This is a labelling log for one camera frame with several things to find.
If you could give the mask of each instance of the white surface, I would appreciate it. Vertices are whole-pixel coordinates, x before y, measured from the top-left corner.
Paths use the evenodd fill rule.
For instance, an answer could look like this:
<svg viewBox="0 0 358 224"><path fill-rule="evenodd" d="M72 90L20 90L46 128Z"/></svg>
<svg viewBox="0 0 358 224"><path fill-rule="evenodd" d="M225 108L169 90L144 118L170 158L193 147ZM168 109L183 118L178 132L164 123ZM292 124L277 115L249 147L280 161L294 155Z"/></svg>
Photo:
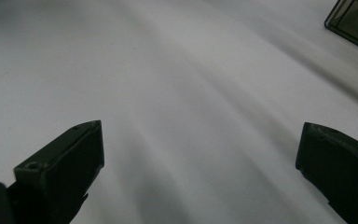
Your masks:
<svg viewBox="0 0 358 224"><path fill-rule="evenodd" d="M101 119L73 223L345 223L295 169L305 121L358 139L334 0L0 0L0 181Z"/></svg>

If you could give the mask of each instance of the screw hole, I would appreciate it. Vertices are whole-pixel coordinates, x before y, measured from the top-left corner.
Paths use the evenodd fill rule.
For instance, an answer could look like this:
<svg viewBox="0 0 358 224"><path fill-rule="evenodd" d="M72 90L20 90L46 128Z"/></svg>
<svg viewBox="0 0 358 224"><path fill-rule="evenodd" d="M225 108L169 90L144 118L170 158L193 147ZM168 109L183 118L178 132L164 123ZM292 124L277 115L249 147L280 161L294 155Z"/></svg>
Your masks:
<svg viewBox="0 0 358 224"><path fill-rule="evenodd" d="M27 167L28 169L32 169L32 170L39 170L40 168L42 168L42 165L37 161L33 161L33 162L26 164L25 167Z"/></svg>

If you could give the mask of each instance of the white cloth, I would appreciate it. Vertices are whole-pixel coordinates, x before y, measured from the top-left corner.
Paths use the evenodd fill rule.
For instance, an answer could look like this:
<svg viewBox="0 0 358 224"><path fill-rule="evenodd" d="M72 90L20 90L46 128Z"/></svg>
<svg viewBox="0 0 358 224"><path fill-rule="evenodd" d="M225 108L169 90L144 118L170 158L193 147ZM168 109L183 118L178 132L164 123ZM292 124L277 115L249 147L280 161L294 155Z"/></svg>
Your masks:
<svg viewBox="0 0 358 224"><path fill-rule="evenodd" d="M324 29L334 4L0 0L0 182L101 119L75 224L345 223L295 169L305 121L358 139L358 47Z"/></svg>

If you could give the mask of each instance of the white fabric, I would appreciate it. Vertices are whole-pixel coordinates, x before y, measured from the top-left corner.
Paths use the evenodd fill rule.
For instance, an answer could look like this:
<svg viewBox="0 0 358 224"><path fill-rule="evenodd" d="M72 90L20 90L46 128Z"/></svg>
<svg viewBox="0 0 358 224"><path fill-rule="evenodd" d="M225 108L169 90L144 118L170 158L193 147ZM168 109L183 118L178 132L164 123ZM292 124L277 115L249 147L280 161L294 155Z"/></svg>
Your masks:
<svg viewBox="0 0 358 224"><path fill-rule="evenodd" d="M0 182L101 119L105 167L75 224L345 223L295 169L305 121L358 139L335 3L0 0Z"/></svg>

